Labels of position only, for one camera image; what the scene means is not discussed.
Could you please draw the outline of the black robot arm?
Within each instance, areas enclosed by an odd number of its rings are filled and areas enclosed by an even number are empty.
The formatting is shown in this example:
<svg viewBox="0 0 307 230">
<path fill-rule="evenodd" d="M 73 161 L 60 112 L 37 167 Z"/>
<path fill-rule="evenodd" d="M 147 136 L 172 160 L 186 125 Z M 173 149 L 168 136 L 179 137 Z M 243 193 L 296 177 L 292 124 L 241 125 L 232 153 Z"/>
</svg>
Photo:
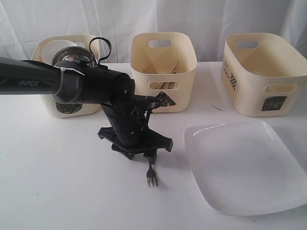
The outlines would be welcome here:
<svg viewBox="0 0 307 230">
<path fill-rule="evenodd" d="M 152 111 L 161 106 L 159 96 L 135 94 L 135 81 L 126 73 L 85 60 L 48 65 L 34 60 L 0 59 L 2 95 L 52 95 L 61 104 L 98 104 L 111 126 L 98 136 L 128 159 L 143 154 L 155 163 L 158 149 L 171 151 L 173 141 L 148 126 Z"/>
</svg>

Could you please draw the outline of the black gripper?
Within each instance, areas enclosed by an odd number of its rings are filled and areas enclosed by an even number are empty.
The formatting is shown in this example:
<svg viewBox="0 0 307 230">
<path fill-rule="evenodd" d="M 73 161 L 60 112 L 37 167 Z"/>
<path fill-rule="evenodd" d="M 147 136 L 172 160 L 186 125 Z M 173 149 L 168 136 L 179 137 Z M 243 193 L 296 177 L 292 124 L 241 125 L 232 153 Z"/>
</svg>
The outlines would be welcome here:
<svg viewBox="0 0 307 230">
<path fill-rule="evenodd" d="M 144 153 L 143 156 L 150 164 L 155 164 L 157 149 L 165 149 L 170 152 L 173 141 L 151 129 L 141 132 L 117 133 L 112 127 L 102 127 L 98 136 L 112 143 L 111 149 L 121 153 L 132 160 L 136 153 Z"/>
</svg>

